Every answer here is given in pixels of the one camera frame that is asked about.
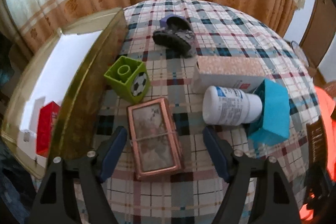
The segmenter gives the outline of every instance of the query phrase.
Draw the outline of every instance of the white wall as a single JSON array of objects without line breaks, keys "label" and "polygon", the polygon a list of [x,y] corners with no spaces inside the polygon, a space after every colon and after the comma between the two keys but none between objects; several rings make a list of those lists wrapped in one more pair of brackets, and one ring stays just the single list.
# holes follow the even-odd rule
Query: white wall
[{"label": "white wall", "polygon": [[303,34],[306,31],[311,12],[314,7],[315,0],[306,0],[304,8],[301,10],[296,10],[294,12],[293,19],[288,27],[288,30],[283,37],[286,40],[289,41],[296,41],[297,43],[300,43]]},{"label": "white wall", "polygon": [[319,64],[319,70],[328,83],[336,80],[336,36],[334,36],[330,47]]}]

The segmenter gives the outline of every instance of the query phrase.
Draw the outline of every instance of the pink box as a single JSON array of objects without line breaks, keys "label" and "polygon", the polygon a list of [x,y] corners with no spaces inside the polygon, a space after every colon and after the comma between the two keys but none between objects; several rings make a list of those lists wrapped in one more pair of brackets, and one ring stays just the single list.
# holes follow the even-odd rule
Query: pink box
[{"label": "pink box", "polygon": [[167,99],[129,106],[127,116],[138,180],[183,169],[181,147]]},{"label": "pink box", "polygon": [[241,89],[249,93],[261,85],[265,76],[258,58],[198,56],[192,90],[195,93],[205,93],[209,86],[214,85]]}]

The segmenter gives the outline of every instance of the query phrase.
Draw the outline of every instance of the cylindrical stud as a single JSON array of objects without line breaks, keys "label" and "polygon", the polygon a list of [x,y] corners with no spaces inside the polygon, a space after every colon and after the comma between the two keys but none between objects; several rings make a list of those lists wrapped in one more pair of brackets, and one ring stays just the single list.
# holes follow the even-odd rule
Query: cylindrical stud
[{"label": "cylindrical stud", "polygon": [[235,150],[233,152],[233,154],[236,156],[236,157],[241,157],[242,155],[244,155],[244,152],[242,150]]},{"label": "cylindrical stud", "polygon": [[53,159],[53,162],[54,162],[55,164],[58,164],[58,163],[61,162],[61,160],[62,160],[61,157],[55,157],[55,158]]},{"label": "cylindrical stud", "polygon": [[123,83],[132,75],[132,71],[129,65],[122,65],[118,69],[118,75]]},{"label": "cylindrical stud", "polygon": [[91,150],[86,154],[89,158],[93,158],[96,155],[96,152]]},{"label": "cylindrical stud", "polygon": [[275,158],[275,157],[273,157],[273,156],[270,156],[269,158],[268,158],[268,160],[269,160],[269,162],[271,162],[271,163],[276,163],[277,162],[277,159]]}]

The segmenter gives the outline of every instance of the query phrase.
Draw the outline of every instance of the wooden door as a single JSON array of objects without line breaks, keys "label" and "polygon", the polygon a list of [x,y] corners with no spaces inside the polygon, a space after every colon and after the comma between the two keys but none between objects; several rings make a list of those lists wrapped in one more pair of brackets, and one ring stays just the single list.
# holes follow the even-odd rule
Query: wooden door
[{"label": "wooden door", "polygon": [[315,0],[313,12],[300,46],[317,68],[336,31],[336,8],[331,0]]}]

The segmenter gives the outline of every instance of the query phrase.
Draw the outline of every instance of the screw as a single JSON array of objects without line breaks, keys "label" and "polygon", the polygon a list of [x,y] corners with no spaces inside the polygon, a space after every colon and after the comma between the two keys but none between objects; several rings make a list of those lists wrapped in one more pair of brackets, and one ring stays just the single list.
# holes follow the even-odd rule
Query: screw
[{"label": "screw", "polygon": [[236,156],[236,157],[241,157],[242,155],[244,155],[244,152],[243,151],[241,151],[241,150],[235,150],[234,152],[233,152],[233,154]]},{"label": "screw", "polygon": [[89,158],[93,158],[96,155],[96,152],[91,150],[86,154]]},{"label": "screw", "polygon": [[58,164],[58,163],[60,163],[61,162],[61,157],[55,157],[54,159],[53,159],[53,162],[54,163],[56,163],[56,164]]},{"label": "screw", "polygon": [[269,162],[271,162],[271,163],[276,163],[277,162],[277,159],[275,158],[275,157],[273,157],[273,156],[270,156],[269,158],[268,158],[268,160],[269,160]]}]

